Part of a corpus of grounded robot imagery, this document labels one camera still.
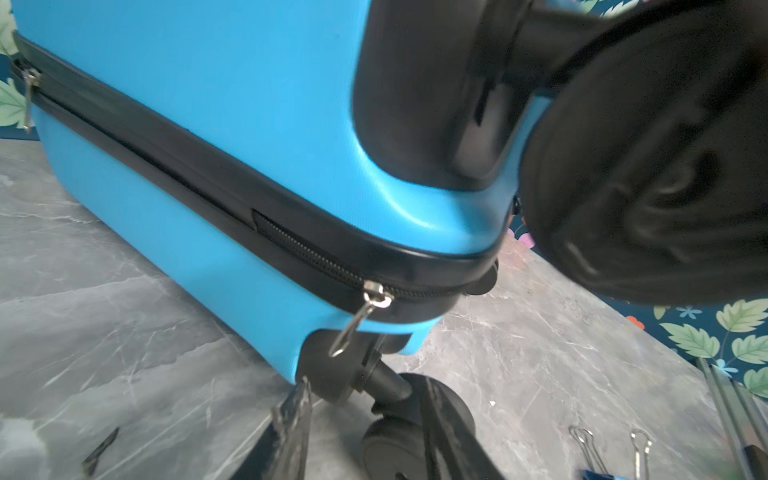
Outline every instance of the suitcase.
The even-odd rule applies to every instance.
[[[67,191],[286,380],[340,402],[372,352],[416,352],[493,285],[522,139],[548,103],[517,142],[506,107],[477,121],[466,105],[488,89],[451,83],[471,42],[446,20],[468,12],[413,33],[427,3],[19,0],[14,73]],[[379,35],[387,22],[402,30]],[[432,70],[392,67],[408,43]],[[470,98],[419,104],[433,74]]]

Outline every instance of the blue suitcase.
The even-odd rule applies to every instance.
[[[434,78],[390,65],[402,45],[380,24],[413,31],[434,5],[226,3],[19,0],[15,73],[65,188],[288,381],[339,402],[371,345],[414,353],[493,284],[522,142],[503,108],[480,125],[418,104]],[[409,61],[450,79],[468,42],[444,20],[418,35],[454,45]]]

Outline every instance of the zipper pull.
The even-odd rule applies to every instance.
[[[360,310],[357,310],[349,325],[333,340],[331,348],[328,350],[329,357],[334,358],[344,353],[360,323],[367,319],[377,308],[390,306],[395,296],[384,290],[384,286],[381,283],[366,280],[362,284],[362,299],[366,302],[360,307]]]
[[[30,133],[32,131],[32,91],[40,86],[40,79],[42,75],[34,68],[27,68],[24,70],[24,85],[27,88],[26,97],[27,105],[24,113],[24,124],[22,127],[24,131]]]

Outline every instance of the gray marble tabletop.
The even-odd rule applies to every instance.
[[[703,377],[545,261],[509,241],[498,284],[463,299],[414,356],[458,392],[510,479],[577,478],[588,425],[631,478],[725,478],[733,462]],[[69,197],[40,144],[0,141],[0,478],[226,479],[289,385],[242,339]],[[315,404],[306,477],[365,478],[371,401]]]

